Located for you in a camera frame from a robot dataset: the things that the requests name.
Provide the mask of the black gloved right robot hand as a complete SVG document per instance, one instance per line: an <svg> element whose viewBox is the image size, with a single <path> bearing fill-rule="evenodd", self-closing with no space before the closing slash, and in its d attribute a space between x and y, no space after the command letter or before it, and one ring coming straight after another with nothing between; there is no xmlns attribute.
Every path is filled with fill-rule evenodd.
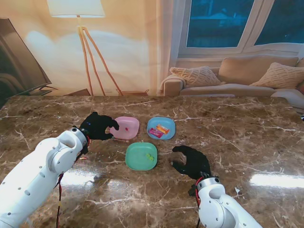
<svg viewBox="0 0 304 228"><path fill-rule="evenodd" d="M172 167L180 174L188 175L194 180L201 178L201 174L211 176L209 161L202 152L186 145L175 146L172 151L181 152L186 157L185 164L178 161L171 162Z"/></svg>

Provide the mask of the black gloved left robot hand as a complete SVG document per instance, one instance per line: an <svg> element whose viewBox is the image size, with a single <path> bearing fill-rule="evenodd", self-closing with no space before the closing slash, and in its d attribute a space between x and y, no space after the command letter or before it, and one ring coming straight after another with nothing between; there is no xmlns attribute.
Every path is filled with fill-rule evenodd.
<svg viewBox="0 0 304 228"><path fill-rule="evenodd" d="M99 115L92 112L81 124L79 130L91 140L108 140L113 137L111 133L106 133L107 128L119 130L119 124L115 119L107 115Z"/></svg>

